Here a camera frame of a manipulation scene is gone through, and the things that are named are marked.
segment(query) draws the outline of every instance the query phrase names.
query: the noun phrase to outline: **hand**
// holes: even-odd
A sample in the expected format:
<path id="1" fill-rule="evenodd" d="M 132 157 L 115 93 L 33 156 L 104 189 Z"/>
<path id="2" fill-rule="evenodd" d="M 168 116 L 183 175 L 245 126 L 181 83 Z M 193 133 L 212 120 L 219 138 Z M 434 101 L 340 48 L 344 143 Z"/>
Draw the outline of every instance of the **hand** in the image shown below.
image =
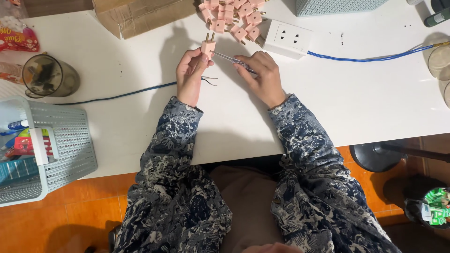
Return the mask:
<path id="1" fill-rule="evenodd" d="M 200 48 L 186 51 L 175 71 L 176 97 L 179 101 L 191 107 L 197 106 L 202 74 L 212 65 L 214 63 L 200 52 Z"/>
<path id="2" fill-rule="evenodd" d="M 286 100 L 286 94 L 281 88 L 280 72 L 278 65 L 268 53 L 258 51 L 251 57 L 236 55 L 236 59 L 247 63 L 258 76 L 253 78 L 242 65 L 234 63 L 239 75 L 248 83 L 250 89 L 271 110 L 281 105 Z"/>

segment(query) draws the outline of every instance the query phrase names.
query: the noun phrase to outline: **green bottle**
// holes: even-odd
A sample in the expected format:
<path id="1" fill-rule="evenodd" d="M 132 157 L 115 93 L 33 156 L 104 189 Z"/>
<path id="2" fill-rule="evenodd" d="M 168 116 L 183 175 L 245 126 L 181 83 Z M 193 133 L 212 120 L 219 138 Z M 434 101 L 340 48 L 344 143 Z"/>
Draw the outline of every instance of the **green bottle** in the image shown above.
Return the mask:
<path id="1" fill-rule="evenodd" d="M 450 7 L 443 9 L 442 11 L 429 16 L 428 18 L 425 19 L 423 24 L 426 27 L 433 27 L 433 26 L 435 26 L 445 20 L 448 20 L 448 19 L 450 19 Z"/>

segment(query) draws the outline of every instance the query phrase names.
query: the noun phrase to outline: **light blue basket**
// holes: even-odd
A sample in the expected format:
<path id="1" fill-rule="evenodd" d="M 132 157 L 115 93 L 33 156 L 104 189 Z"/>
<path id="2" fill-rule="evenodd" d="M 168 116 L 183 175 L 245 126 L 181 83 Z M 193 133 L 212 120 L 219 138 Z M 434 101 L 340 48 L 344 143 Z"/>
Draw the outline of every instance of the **light blue basket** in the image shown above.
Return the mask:
<path id="1" fill-rule="evenodd" d="M 0 99 L 0 131 L 6 130 L 9 123 L 25 119 L 30 129 L 49 131 L 54 161 L 38 163 L 38 176 L 1 186 L 0 207 L 41 200 L 97 169 L 84 110 L 28 101 L 20 96 Z M 5 138 L 0 139 L 0 146 L 5 142 Z"/>
<path id="2" fill-rule="evenodd" d="M 297 17 L 370 11 L 387 0 L 296 0 Z"/>

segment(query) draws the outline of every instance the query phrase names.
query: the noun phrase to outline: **left hand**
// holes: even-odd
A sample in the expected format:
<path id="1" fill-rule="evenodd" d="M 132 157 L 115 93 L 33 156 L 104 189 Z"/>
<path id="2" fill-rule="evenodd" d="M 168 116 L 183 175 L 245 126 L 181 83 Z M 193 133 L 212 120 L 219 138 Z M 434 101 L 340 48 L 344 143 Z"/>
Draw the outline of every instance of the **left hand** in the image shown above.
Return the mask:
<path id="1" fill-rule="evenodd" d="M 176 67 L 176 97 L 191 107 L 197 106 L 200 95 L 202 74 L 206 68 L 214 65 L 208 56 L 202 54 L 200 48 L 188 50 Z"/>

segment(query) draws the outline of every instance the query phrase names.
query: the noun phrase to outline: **right hand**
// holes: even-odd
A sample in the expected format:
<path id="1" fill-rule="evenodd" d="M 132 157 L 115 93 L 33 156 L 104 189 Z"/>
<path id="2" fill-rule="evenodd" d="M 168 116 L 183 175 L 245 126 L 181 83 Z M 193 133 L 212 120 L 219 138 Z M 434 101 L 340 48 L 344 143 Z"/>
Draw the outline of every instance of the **right hand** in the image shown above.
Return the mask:
<path id="1" fill-rule="evenodd" d="M 286 94 L 281 88 L 278 65 L 268 53 L 258 51 L 251 57 L 236 55 L 235 58 L 247 63 L 258 74 L 257 77 L 253 78 L 242 65 L 233 64 L 253 93 L 271 110 L 285 102 Z"/>

